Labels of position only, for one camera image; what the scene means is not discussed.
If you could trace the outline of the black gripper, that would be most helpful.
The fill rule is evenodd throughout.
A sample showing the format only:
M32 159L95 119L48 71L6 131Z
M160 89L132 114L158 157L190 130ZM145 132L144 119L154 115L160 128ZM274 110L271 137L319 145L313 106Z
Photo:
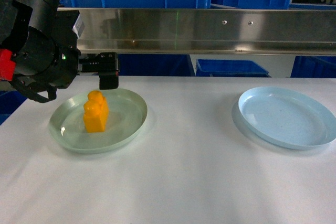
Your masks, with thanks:
M29 24L30 10L18 12L12 27L2 29L1 49L11 51L11 60L16 63L13 79L7 81L15 90L47 103L56 99L58 89L69 87L77 73L98 76L100 90L118 88L117 53L86 54L79 59L78 35L73 30L80 21L78 10L57 11L46 19L47 29L40 31Z

